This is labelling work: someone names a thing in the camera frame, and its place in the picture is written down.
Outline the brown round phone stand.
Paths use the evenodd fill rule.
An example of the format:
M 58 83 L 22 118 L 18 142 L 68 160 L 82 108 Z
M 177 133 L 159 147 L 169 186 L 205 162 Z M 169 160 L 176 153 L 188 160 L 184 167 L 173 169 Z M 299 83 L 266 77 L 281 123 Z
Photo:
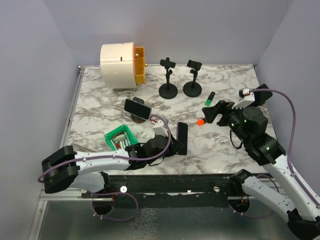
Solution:
M 142 104 L 142 105 L 145 104 L 145 101 L 144 101 L 143 99 L 138 98 L 138 97 L 136 97 L 136 96 L 133 97 L 132 100 L 135 101 L 135 102 L 138 102 L 138 103 L 140 103 L 140 104 Z M 146 119 L 140 118 L 140 117 L 138 117 L 138 116 L 136 116 L 136 115 L 133 115 L 133 114 L 131 114 L 131 119 L 132 119 L 132 121 L 133 121 L 134 123 L 137 123 L 137 124 L 142 124 L 142 123 L 144 123 L 144 122 L 147 121 Z

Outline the silver-edged phone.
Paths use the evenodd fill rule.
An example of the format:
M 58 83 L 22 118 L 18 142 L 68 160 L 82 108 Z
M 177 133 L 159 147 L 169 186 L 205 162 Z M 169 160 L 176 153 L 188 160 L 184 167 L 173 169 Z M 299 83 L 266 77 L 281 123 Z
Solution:
M 124 110 L 131 115 L 135 115 L 142 119 L 148 120 L 150 118 L 152 109 L 147 105 L 142 105 L 133 99 L 127 98 L 124 102 Z

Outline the black round-base front stand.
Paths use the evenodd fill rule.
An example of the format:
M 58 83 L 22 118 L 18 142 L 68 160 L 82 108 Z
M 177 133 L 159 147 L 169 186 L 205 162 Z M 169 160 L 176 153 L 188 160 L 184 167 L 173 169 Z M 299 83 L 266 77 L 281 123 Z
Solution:
M 166 57 L 165 59 L 161 59 L 159 64 L 162 67 L 164 67 L 166 70 L 166 74 L 165 74 L 166 83 L 160 86 L 158 90 L 159 95 L 166 100 L 173 99 L 177 96 L 178 89 L 174 84 L 170 83 L 170 77 L 171 77 L 171 74 L 173 73 L 172 69 L 175 68 L 176 63 L 170 61 L 169 57 Z

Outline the purple-edged black phone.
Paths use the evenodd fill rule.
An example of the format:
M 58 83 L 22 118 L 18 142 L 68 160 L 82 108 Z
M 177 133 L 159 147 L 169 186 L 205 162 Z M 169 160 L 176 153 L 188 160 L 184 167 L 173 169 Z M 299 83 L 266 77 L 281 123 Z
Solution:
M 182 143 L 182 148 L 178 151 L 179 155 L 186 156 L 188 152 L 188 125 L 183 122 L 177 123 L 177 141 Z

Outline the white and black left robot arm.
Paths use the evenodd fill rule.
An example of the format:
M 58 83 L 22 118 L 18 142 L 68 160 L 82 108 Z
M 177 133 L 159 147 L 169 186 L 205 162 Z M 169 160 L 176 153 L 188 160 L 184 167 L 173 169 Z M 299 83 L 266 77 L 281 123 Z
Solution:
M 186 145 L 185 141 L 163 135 L 110 152 L 80 152 L 66 145 L 41 162 L 42 174 L 38 181 L 43 183 L 47 194 L 75 188 L 103 198 L 111 190 L 107 171 L 133 171 L 155 166 L 156 160 L 177 155 Z

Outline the tall black phone stand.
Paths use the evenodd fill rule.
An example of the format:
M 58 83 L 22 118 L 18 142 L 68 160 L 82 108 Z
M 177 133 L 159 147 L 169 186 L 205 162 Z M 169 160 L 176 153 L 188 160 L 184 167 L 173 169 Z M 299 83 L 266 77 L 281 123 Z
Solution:
M 193 74 L 193 80 L 187 82 L 183 86 L 183 93 L 188 97 L 195 98 L 202 93 L 201 85 L 198 82 L 196 82 L 198 77 L 198 71 L 201 69 L 202 63 L 189 59 L 187 66 L 191 68 L 190 73 Z

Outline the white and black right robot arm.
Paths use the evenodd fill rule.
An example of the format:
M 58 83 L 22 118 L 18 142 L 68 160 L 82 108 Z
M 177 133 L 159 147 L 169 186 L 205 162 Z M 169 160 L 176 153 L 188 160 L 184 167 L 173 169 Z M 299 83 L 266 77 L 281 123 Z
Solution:
M 245 169 L 232 176 L 230 191 L 236 196 L 246 193 L 261 201 L 276 212 L 300 240 L 319 237 L 320 209 L 312 201 L 319 196 L 313 190 L 307 194 L 299 185 L 299 174 L 292 173 L 285 149 L 266 133 L 268 118 L 257 106 L 243 109 L 233 106 L 233 102 L 220 100 L 214 106 L 202 108 L 206 123 L 211 124 L 217 115 L 221 115 L 217 125 L 230 128 L 248 155 L 273 176 L 286 195 L 268 187 Z

